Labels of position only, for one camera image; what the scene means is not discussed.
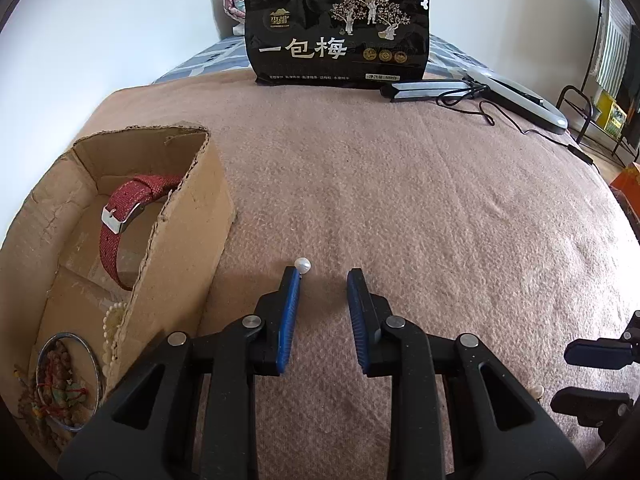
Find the white pearl earring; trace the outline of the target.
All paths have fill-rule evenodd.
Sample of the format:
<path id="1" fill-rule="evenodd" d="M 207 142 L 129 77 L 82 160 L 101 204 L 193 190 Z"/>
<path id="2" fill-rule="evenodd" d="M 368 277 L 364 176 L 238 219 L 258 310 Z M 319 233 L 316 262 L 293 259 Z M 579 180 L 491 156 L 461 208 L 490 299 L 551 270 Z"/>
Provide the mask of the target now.
<path id="1" fill-rule="evenodd" d="M 540 401 L 544 396 L 544 387 L 542 385 L 534 385 L 528 389 L 528 392 L 536 401 Z"/>
<path id="2" fill-rule="evenodd" d="M 311 270 L 311 262 L 306 257 L 299 257 L 294 261 L 294 266 L 300 275 L 307 274 Z"/>

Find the red strap wristwatch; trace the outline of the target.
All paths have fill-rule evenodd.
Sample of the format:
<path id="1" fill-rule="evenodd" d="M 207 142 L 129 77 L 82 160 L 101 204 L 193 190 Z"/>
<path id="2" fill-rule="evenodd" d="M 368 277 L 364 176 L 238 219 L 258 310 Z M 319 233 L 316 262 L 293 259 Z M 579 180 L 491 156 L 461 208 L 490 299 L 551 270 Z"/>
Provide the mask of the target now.
<path id="1" fill-rule="evenodd" d="M 120 278 L 117 257 L 122 233 L 145 207 L 178 188 L 181 176 L 171 174 L 137 174 L 116 188 L 101 212 L 99 256 L 104 271 L 122 289 L 131 286 Z"/>

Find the blue bangle with red string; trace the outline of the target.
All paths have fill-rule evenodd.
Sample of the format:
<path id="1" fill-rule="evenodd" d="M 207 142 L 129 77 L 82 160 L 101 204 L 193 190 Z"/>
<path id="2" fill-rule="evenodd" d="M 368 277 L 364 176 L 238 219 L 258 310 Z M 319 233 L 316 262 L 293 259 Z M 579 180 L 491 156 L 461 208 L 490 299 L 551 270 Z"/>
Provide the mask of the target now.
<path id="1" fill-rule="evenodd" d="M 74 367 L 66 344 L 71 341 L 86 352 L 93 372 L 89 386 Z M 70 332 L 49 337 L 38 352 L 35 365 L 35 395 L 39 413 L 69 434 L 78 434 L 96 414 L 103 396 L 102 370 L 88 342 Z"/>

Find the pink bed blanket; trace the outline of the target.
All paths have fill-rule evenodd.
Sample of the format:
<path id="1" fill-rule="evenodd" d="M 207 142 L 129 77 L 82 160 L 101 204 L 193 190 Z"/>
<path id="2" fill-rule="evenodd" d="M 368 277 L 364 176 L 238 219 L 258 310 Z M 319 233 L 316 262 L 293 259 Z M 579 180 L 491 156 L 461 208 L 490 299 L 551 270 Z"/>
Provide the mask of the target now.
<path id="1" fill-rule="evenodd" d="M 390 381 L 356 361 L 346 275 L 427 333 L 472 332 L 526 386 L 637 394 L 639 371 L 567 365 L 577 337 L 613 337 L 639 304 L 639 246 L 578 158 L 376 92 L 262 87 L 238 70 L 122 90 L 87 124 L 209 128 L 236 214 L 202 333 L 250 312 L 297 257 L 311 261 L 288 371 L 262 378 L 265 479 L 381 479 Z"/>

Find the orange covered low table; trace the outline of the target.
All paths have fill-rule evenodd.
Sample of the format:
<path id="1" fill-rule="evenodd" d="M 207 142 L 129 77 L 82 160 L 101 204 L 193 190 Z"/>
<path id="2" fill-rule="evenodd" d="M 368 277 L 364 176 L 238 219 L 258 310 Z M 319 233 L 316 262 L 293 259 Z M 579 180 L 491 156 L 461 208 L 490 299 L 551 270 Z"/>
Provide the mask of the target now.
<path id="1" fill-rule="evenodd" d="M 640 166 L 632 162 L 610 184 L 610 190 L 623 209 L 631 229 L 640 242 Z"/>

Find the open cardboard box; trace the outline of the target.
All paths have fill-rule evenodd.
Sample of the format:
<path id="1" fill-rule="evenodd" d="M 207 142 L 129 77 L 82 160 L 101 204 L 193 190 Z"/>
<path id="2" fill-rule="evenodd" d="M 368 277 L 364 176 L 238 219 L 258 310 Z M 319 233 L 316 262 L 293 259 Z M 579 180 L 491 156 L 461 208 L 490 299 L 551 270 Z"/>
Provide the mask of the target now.
<path id="1" fill-rule="evenodd" d="M 145 207 L 104 271 L 101 212 L 137 174 L 182 180 Z M 9 412 L 1 455 L 55 465 L 72 437 L 39 413 L 38 352 L 56 333 L 81 336 L 99 361 L 107 398 L 138 357 L 175 330 L 194 335 L 234 220 L 224 167 L 199 126 L 130 127 L 77 140 L 29 192 L 1 247 L 1 397 Z M 84 350 L 74 367 L 93 385 Z"/>

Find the black clothes rack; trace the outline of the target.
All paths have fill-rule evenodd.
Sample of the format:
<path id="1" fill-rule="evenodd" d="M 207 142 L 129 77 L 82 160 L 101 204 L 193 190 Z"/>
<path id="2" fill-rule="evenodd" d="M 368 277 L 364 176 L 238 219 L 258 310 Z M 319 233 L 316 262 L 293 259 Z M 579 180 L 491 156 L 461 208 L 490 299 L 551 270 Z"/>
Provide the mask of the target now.
<path id="1" fill-rule="evenodd" d="M 585 143 L 589 146 L 595 145 L 598 148 L 608 150 L 614 162 L 625 167 L 627 163 L 622 155 L 626 154 L 633 162 L 638 162 L 639 149 L 634 150 L 628 144 L 623 136 L 623 130 L 620 138 L 613 140 L 596 124 L 596 120 L 600 115 L 597 109 L 597 102 L 602 89 L 597 85 L 593 76 L 590 75 L 590 70 L 594 50 L 596 50 L 599 14 L 600 0 L 596 32 L 594 33 L 585 76 L 582 78 L 582 83 L 578 87 L 568 84 L 561 90 L 558 100 L 556 101 L 556 106 L 559 108 L 568 106 L 570 108 L 570 133 L 574 136 L 576 143 Z"/>

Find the black folded tripod stand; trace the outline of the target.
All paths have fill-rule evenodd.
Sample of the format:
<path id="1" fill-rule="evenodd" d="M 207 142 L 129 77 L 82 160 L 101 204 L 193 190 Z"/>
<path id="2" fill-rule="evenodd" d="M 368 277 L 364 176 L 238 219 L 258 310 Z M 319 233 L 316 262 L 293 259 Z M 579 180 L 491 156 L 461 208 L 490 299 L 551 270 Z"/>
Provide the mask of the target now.
<path id="1" fill-rule="evenodd" d="M 395 82 L 381 87 L 381 96 L 390 102 L 429 101 L 438 99 L 473 99 L 489 89 L 473 79 L 430 79 Z"/>

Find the yellow green box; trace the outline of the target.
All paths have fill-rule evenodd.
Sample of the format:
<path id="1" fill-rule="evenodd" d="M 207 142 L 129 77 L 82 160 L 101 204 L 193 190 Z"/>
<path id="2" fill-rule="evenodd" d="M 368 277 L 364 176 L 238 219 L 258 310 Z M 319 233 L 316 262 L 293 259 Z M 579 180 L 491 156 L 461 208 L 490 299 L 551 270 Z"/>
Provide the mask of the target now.
<path id="1" fill-rule="evenodd" d="M 597 102 L 600 112 L 596 124 L 613 140 L 618 140 L 626 124 L 627 115 L 605 90 L 600 92 Z"/>

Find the dark hanging clothes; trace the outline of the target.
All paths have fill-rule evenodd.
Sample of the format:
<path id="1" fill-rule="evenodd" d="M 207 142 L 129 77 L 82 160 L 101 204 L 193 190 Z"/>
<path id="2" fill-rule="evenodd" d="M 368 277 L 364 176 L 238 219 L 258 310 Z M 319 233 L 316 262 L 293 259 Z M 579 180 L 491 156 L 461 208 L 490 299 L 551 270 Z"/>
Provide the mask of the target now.
<path id="1" fill-rule="evenodd" d="M 626 113 L 623 136 L 634 149 L 639 148 L 639 27 L 631 27 L 630 46 L 623 82 L 616 96 L 617 104 Z"/>

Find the black plum snack bag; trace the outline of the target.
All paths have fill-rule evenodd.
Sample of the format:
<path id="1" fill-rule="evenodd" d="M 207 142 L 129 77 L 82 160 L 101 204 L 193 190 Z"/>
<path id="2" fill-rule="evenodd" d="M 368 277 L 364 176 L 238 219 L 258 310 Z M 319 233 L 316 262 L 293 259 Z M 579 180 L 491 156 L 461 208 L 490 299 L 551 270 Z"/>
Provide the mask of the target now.
<path id="1" fill-rule="evenodd" d="M 244 0 L 261 84 L 380 88 L 422 79 L 431 0 Z"/>

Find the striped hanging cloth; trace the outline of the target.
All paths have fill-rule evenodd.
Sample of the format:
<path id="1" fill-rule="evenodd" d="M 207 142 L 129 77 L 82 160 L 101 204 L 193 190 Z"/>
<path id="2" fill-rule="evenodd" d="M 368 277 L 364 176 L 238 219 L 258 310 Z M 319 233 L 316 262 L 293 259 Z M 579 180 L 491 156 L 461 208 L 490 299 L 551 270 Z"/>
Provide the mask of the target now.
<path id="1" fill-rule="evenodd" d="M 623 82 L 634 24 L 623 0 L 600 0 L 596 50 L 590 75 L 612 98 Z"/>

